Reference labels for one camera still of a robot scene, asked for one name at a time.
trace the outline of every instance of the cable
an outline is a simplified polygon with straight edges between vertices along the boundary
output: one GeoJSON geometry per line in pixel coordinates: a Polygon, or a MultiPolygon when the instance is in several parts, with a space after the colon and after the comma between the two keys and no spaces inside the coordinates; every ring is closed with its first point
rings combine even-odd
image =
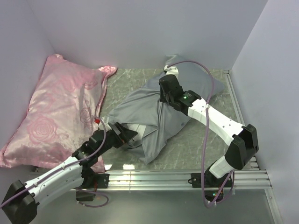
{"type": "MultiPolygon", "coordinates": [[[[176,62],[176,63],[170,64],[167,67],[169,68],[176,64],[181,64],[181,63],[186,63],[186,62],[195,63],[195,64],[199,65],[200,67],[204,68],[206,70],[206,72],[208,73],[208,75],[210,76],[211,81],[212,81],[212,89],[211,89],[210,95],[208,96],[208,98],[206,100],[206,104],[209,104],[211,97],[213,95],[213,92],[214,92],[215,83],[214,83],[213,75],[211,74],[211,72],[209,71],[209,69],[206,66],[204,66],[203,64],[201,64],[197,61],[194,61],[194,60],[186,60],[186,61],[181,61],[181,62],[176,62]]],[[[205,153],[206,153],[206,143],[207,143],[208,136],[209,136],[209,110],[206,109],[206,133],[205,133],[205,138],[203,141],[202,156],[201,156],[201,197],[204,202],[204,206],[206,208],[211,208],[212,206],[214,206],[214,203],[218,199],[218,197],[219,197],[221,191],[223,190],[225,184],[227,183],[229,177],[233,174],[233,176],[234,176],[233,183],[232,183],[232,187],[229,191],[230,193],[232,192],[232,189],[234,187],[234,182],[235,182],[235,173],[234,173],[234,171],[229,172],[228,176],[226,177],[223,184],[219,188],[219,191],[217,192],[216,197],[213,199],[213,201],[211,201],[211,203],[207,203],[206,198],[205,198],[205,153]]],[[[221,203],[224,200],[226,200],[227,198],[228,198],[228,196],[224,197],[220,202],[217,202],[217,203],[221,203]]]]}
{"type": "Polygon", "coordinates": [[[85,207],[88,207],[88,208],[100,208],[100,207],[104,207],[105,205],[108,204],[109,202],[109,198],[107,195],[105,195],[104,193],[101,193],[101,192],[94,192],[94,191],[89,191],[89,190],[83,190],[83,189],[80,189],[80,188],[75,188],[75,190],[77,191],[81,191],[81,192],[86,192],[86,193],[90,193],[90,194],[94,194],[94,195],[101,195],[103,196],[104,198],[106,198],[106,202],[101,204],[101,205],[88,205],[88,204],[84,204],[82,202],[78,202],[79,204],[85,206],[85,207]]]}
{"type": "MultiPolygon", "coordinates": [[[[101,119],[100,119],[100,122],[102,123],[103,128],[104,128],[104,139],[103,139],[103,141],[102,141],[100,147],[99,147],[94,153],[92,153],[91,155],[89,155],[88,157],[85,157],[85,158],[83,158],[83,159],[81,159],[81,160],[78,160],[78,161],[72,162],[72,163],[70,163],[70,164],[67,164],[64,168],[68,168],[68,167],[70,167],[70,166],[72,166],[72,165],[74,165],[74,164],[80,163],[80,162],[82,162],[82,161],[84,161],[84,160],[88,160],[89,158],[93,157],[94,155],[96,155],[96,154],[100,151],[100,149],[103,147],[103,145],[104,145],[104,143],[105,143],[105,140],[106,140],[106,128],[105,128],[105,125],[104,125],[104,122],[103,122],[101,119]]],[[[60,167],[59,169],[54,170],[54,171],[51,172],[50,174],[46,175],[44,178],[42,178],[41,180],[39,180],[39,181],[36,182],[37,185],[40,184],[40,183],[42,183],[43,181],[47,180],[48,178],[50,178],[50,177],[53,176],[54,174],[58,173],[59,171],[63,170],[64,168],[60,167]]],[[[15,194],[15,195],[12,196],[11,198],[9,198],[7,201],[5,201],[3,204],[1,204],[1,205],[0,205],[0,209],[2,209],[5,205],[7,205],[8,203],[10,203],[12,200],[14,200],[15,198],[17,198],[18,196],[20,196],[20,195],[24,194],[25,192],[27,192],[27,191],[33,189],[35,186],[36,186],[36,184],[33,184],[33,185],[27,187],[26,189],[20,191],[19,193],[15,194]]]]}

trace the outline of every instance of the pink pillow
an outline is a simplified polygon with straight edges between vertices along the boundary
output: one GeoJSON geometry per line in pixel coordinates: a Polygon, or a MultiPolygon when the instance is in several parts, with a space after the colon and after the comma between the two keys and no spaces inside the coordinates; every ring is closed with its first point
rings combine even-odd
{"type": "MultiPolygon", "coordinates": [[[[99,116],[107,78],[116,70],[93,70],[49,56],[26,118],[0,151],[0,167],[54,168],[66,160],[98,128],[94,115],[99,116]]],[[[105,171],[102,157],[93,170],[105,171]]]]}

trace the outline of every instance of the white wall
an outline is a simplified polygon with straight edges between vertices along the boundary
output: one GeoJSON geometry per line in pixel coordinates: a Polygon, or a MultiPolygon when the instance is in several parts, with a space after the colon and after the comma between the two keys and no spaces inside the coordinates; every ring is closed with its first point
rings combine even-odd
{"type": "Polygon", "coordinates": [[[231,69],[267,0],[28,0],[55,51],[90,67],[231,69]]]}
{"type": "Polygon", "coordinates": [[[242,114],[257,127],[285,223],[299,222],[299,1],[269,0],[238,56],[232,80],[242,114]]]}
{"type": "MultiPolygon", "coordinates": [[[[24,0],[0,1],[0,148],[20,125],[46,57],[54,53],[24,0]]],[[[0,203],[9,185],[26,180],[28,167],[0,168],[0,203]]],[[[9,224],[0,210],[0,223],[9,224]]]]}

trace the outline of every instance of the marble table surface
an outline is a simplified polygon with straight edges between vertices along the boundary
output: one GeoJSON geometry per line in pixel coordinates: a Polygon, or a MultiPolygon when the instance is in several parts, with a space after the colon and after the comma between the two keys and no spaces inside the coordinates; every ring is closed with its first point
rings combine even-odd
{"type": "MultiPolygon", "coordinates": [[[[131,91],[141,87],[147,80],[161,72],[162,69],[118,69],[117,73],[108,79],[101,117],[121,103],[131,91]]],[[[210,104],[224,115],[236,120],[223,70],[211,70],[211,73],[224,83],[225,90],[215,95],[210,104]]],[[[168,140],[167,145],[153,162],[146,165],[129,151],[112,148],[103,154],[105,168],[107,170],[199,169],[204,134],[205,126],[192,119],[177,135],[168,140]]],[[[210,131],[206,146],[205,168],[224,155],[227,148],[224,141],[210,131]]]]}

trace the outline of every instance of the gray fabric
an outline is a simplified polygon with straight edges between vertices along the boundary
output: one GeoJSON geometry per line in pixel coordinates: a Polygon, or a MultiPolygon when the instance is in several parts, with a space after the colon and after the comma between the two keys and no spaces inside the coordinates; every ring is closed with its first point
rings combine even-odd
{"type": "MultiPolygon", "coordinates": [[[[208,74],[199,67],[188,69],[189,66],[182,68],[177,66],[180,84],[185,91],[192,90],[206,99],[208,95],[205,95],[205,92],[211,89],[208,74]]],[[[166,145],[167,140],[177,134],[190,120],[182,112],[175,111],[171,106],[159,101],[158,81],[164,75],[161,73],[149,80],[143,87],[131,92],[108,114],[109,123],[119,122],[124,126],[126,124],[146,125],[141,144],[135,142],[134,148],[124,147],[145,163],[153,161],[166,145]]],[[[215,79],[214,94],[223,89],[224,85],[215,79]]]]}

